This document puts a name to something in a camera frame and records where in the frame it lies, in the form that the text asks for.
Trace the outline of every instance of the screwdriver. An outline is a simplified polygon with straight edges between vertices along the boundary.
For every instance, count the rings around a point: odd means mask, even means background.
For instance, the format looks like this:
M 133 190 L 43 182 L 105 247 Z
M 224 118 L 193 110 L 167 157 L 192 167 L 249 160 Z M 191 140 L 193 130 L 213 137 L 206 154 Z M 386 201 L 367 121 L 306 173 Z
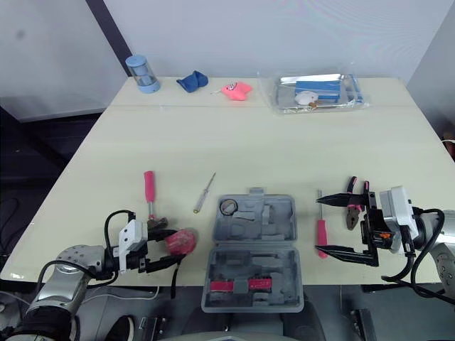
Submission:
M 148 170 L 144 173 L 145 180 L 145 200 L 149 205 L 149 219 L 154 220 L 154 201 L 155 201 L 155 173 Z
M 319 198 L 322 198 L 322 190 L 318 190 Z M 318 245 L 326 246 L 327 245 L 327 231 L 326 231 L 326 221 L 322 218 L 322 204 L 319 203 L 319 219 L 318 219 Z M 327 254 L 322 251 L 318 251 L 320 258 L 327 258 Z
M 214 174 L 212 175 L 212 178 L 210 179 L 210 181 L 207 184 L 207 187 L 204 188 L 202 194 L 200 195 L 198 203 L 196 203 L 196 206 L 194 207 L 194 210 L 193 210 L 194 214 L 197 214 L 200 212 L 200 209 L 202 208 L 205 198 L 207 197 L 208 189 L 210 188 L 210 185 L 212 184 L 213 178 L 215 177 L 215 175 L 216 175 L 216 172 L 214 172 Z

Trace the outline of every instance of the white wall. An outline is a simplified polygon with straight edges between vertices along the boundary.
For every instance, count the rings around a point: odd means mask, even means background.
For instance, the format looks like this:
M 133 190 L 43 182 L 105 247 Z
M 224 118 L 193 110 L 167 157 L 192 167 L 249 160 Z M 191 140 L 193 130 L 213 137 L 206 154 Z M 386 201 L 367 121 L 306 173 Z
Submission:
M 158 75 L 355 62 L 408 81 L 453 0 L 105 0 Z
M 455 4 L 407 85 L 434 130 L 455 126 Z
M 0 105 L 27 121 L 102 111 L 126 75 L 82 0 L 0 0 Z
M 454 0 L 105 0 L 157 75 L 355 62 L 408 81 Z M 125 74 L 83 0 L 0 0 L 0 104 L 21 120 L 103 110 Z

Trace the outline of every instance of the white table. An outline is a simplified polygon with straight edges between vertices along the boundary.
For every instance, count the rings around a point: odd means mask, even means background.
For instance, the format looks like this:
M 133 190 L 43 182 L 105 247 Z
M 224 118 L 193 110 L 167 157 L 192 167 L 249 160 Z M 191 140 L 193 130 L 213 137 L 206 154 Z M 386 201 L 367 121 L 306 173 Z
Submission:
M 156 213 L 175 228 L 198 231 L 198 246 L 178 273 L 180 286 L 203 285 L 220 195 L 264 187 L 269 194 L 289 194 L 296 202 L 304 284 L 383 283 L 396 274 L 403 256 L 380 250 L 380 267 L 318 258 L 314 250 L 319 208 L 316 190 L 343 192 L 352 175 L 368 179 L 380 192 L 404 185 L 413 204 L 455 208 L 455 165 L 417 108 L 405 86 L 387 78 L 362 79 L 371 106 L 354 112 L 279 116 L 269 110 L 255 79 L 246 102 L 231 102 L 211 92 L 236 79 L 211 78 L 187 94 L 175 78 L 162 79 L 156 94 L 140 93 L 128 79 L 94 125 L 33 218 L 10 256 L 1 278 L 36 281 L 45 262 L 75 244 L 104 245 L 103 224 L 119 209 L 147 217 L 143 172 L 156 171 Z M 217 175 L 202 212 L 193 207 L 210 176 Z M 354 191 L 361 191 L 361 182 Z M 324 207 L 329 244 L 364 249 L 360 228 L 349 232 L 346 210 Z M 125 218 L 113 219 L 111 238 Z M 149 243 L 149 256 L 164 246 Z M 130 271 L 117 284 L 168 286 L 173 269 L 152 274 Z M 418 281 L 438 281 L 430 256 Z

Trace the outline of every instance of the small screwdriver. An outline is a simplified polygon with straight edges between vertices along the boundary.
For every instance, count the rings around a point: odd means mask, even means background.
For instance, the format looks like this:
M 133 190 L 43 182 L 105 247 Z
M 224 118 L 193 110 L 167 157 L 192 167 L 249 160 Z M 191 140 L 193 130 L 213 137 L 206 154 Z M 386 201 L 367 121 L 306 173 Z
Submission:
M 322 198 L 322 190 L 318 190 L 319 198 Z M 318 245 L 326 246 L 327 245 L 327 231 L 326 231 L 326 221 L 322 218 L 322 204 L 319 204 L 319 219 L 318 219 Z M 327 254 L 322 251 L 318 251 L 318 255 L 321 258 L 327 258 Z
M 194 214 L 198 214 L 200 212 L 200 209 L 202 208 L 202 205 L 205 201 L 205 197 L 207 197 L 208 189 L 210 188 L 210 185 L 212 184 L 213 178 L 215 177 L 215 175 L 216 175 L 216 172 L 214 172 L 214 174 L 212 175 L 212 178 L 210 179 L 210 181 L 207 184 L 207 187 L 204 188 L 204 191 L 200 195 L 199 200 L 196 203 L 196 206 L 194 207 L 194 210 L 193 210 Z

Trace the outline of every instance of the red-handled screwdriver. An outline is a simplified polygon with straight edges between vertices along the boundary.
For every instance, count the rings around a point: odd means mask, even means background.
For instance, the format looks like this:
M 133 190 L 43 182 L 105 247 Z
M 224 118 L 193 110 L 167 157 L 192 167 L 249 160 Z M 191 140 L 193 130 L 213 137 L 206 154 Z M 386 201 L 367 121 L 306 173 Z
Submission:
M 149 219 L 154 220 L 154 201 L 155 201 L 155 173 L 148 170 L 144 173 L 145 180 L 145 200 L 149 205 Z
M 322 197 L 322 190 L 318 190 L 319 198 Z M 326 221 L 322 218 L 322 204 L 319 204 L 319 219 L 318 219 L 318 245 L 326 246 L 327 245 L 327 231 L 326 231 Z M 322 251 L 318 251 L 318 255 L 321 258 L 327 258 L 327 254 Z

